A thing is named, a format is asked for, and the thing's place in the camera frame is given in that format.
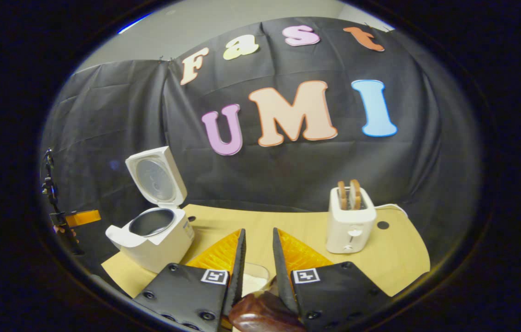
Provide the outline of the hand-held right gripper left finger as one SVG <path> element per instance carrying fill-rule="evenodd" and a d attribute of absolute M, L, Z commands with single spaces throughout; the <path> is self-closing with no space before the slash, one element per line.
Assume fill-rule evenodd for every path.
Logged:
<path fill-rule="evenodd" d="M 202 332 L 218 332 L 243 290 L 246 231 L 239 229 L 186 265 L 169 263 L 135 301 Z"/>

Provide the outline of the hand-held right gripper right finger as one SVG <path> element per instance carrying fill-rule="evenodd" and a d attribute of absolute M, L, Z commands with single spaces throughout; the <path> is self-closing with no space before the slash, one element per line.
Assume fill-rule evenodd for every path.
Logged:
<path fill-rule="evenodd" d="M 278 228 L 273 254 L 279 297 L 307 330 L 364 328 L 391 305 L 354 263 L 334 263 Z"/>

